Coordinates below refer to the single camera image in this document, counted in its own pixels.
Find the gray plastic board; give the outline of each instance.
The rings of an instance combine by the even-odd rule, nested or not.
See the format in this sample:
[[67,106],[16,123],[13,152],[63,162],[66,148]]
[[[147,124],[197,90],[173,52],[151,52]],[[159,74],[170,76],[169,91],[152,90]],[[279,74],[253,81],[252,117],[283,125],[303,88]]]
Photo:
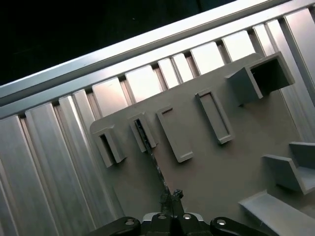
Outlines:
[[[92,124],[92,134],[112,128],[119,142],[116,145],[126,156],[108,168],[126,215],[141,219],[146,213],[160,210],[162,184],[130,126],[130,119],[143,113],[146,132],[156,144],[153,151],[157,163],[169,188],[183,190],[186,212],[199,213],[207,222],[225,216],[251,225],[238,202],[265,189],[297,209],[315,203],[314,197],[301,201],[303,196],[277,187],[262,162],[265,154],[291,157],[289,143],[300,141],[281,94],[274,91],[240,107],[227,82],[226,77],[260,58],[249,55]],[[202,103],[218,116],[215,100],[204,97],[206,100],[200,102],[196,96],[203,96],[207,89],[216,94],[224,111],[222,122],[216,120],[214,124],[222,126],[228,122],[229,128],[212,127]],[[222,145],[221,141],[226,140],[223,136],[229,136],[230,129],[231,138]]]

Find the screw head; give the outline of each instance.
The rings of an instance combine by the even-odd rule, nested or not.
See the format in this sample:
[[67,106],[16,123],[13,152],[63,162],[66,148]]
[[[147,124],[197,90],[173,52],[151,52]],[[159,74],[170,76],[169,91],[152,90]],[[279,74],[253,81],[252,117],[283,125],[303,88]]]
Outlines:
[[185,220],[189,220],[189,219],[191,219],[191,215],[189,215],[189,214],[184,214],[184,215],[183,215],[183,218],[184,218]]
[[166,216],[165,216],[164,214],[160,214],[160,215],[158,216],[158,219],[160,219],[160,220],[165,220],[165,219],[166,219]]
[[226,221],[225,220],[221,220],[221,219],[217,220],[217,223],[219,225],[226,225]]
[[129,219],[125,222],[125,225],[133,225],[134,221],[132,219]]

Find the rectangular frame cutout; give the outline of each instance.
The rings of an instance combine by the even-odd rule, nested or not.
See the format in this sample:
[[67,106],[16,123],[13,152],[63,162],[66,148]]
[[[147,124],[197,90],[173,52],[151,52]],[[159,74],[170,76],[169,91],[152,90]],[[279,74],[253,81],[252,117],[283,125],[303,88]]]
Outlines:
[[216,94],[207,88],[196,94],[204,113],[216,135],[219,144],[224,144],[232,139],[235,135],[223,106]]
[[183,133],[183,128],[178,124],[178,117],[171,106],[166,106],[157,111],[157,117],[163,127],[166,137],[172,147],[178,162],[186,161],[193,157],[189,142]]

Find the black background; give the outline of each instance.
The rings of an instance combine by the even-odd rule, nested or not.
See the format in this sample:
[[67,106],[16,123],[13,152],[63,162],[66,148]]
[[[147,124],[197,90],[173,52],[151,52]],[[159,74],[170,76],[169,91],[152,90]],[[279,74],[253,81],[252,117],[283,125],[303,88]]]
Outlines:
[[0,85],[232,1],[13,2],[1,8]]

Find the metal slat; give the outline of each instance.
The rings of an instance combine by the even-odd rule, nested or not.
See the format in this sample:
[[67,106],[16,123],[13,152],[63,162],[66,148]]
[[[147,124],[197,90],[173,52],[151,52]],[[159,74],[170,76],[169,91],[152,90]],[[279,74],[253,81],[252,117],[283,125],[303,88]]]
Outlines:
[[149,65],[126,73],[126,78],[136,102],[163,91],[157,74]]
[[252,42],[246,31],[241,31],[222,39],[231,61],[255,53]]
[[167,87],[166,81],[163,77],[163,73],[161,71],[161,68],[158,65],[152,65],[152,68],[153,68],[153,72],[157,75],[158,81],[161,85],[161,89],[163,91],[168,90],[168,87]]
[[172,57],[174,63],[175,71],[181,83],[193,79],[191,69],[184,54],[180,53]]
[[17,226],[14,222],[8,199],[4,192],[2,181],[0,180],[0,235],[19,236]]
[[128,106],[118,78],[92,87],[102,117]]
[[114,192],[111,183],[109,183],[109,176],[106,172],[107,170],[106,166],[90,133],[90,126],[95,121],[95,117],[93,115],[85,91],[81,90],[79,92],[74,93],[73,100],[78,109],[78,113],[80,115],[83,128],[85,129],[85,133],[87,134],[92,152],[94,154],[93,157],[96,163],[94,171],[98,175],[98,178],[100,178],[99,184],[102,185],[101,189],[104,201],[106,201],[107,203],[107,208],[108,211],[110,212],[110,215],[112,216],[113,219],[116,220],[125,215],[118,202],[116,193]]
[[131,91],[129,89],[129,84],[126,78],[120,81],[120,86],[122,87],[128,106],[131,106],[133,103],[135,103],[135,101],[131,100],[131,97],[130,97]]
[[57,235],[19,118],[0,121],[0,130],[1,162],[5,171],[2,174],[10,188],[4,190],[13,195],[8,201],[18,210],[15,217],[21,226],[20,235]]
[[284,17],[287,34],[291,40],[291,50],[298,63],[304,83],[315,104],[315,24],[308,9]]
[[74,167],[79,173],[78,178],[95,225],[99,228],[114,221],[115,217],[108,210],[104,196],[106,189],[101,182],[101,176],[98,173],[98,167],[94,161],[93,152],[74,101],[71,96],[68,96],[60,99],[59,103],[63,111],[67,138],[75,160]]
[[315,141],[315,108],[306,89],[300,71],[296,65],[292,52],[287,44],[278,21],[271,21],[266,25],[277,51],[283,57],[295,79],[295,84],[282,88],[281,92],[291,113],[295,126],[304,142]]
[[192,76],[194,78],[198,77],[199,76],[198,69],[197,69],[196,63],[194,62],[194,60],[192,58],[191,53],[190,52],[187,53],[187,55],[185,57],[186,57],[186,60],[188,62],[189,68],[192,72]]
[[224,61],[215,42],[194,48],[190,52],[200,75],[224,66]]
[[179,85],[178,78],[176,76],[172,61],[170,59],[160,60],[158,65],[161,69],[163,78],[165,79],[166,86],[168,89]]
[[95,228],[77,173],[52,104],[26,112],[39,168],[48,185],[64,235],[83,235]]
[[255,26],[253,27],[253,30],[264,55],[269,56],[275,53],[275,49],[270,41],[265,25]]

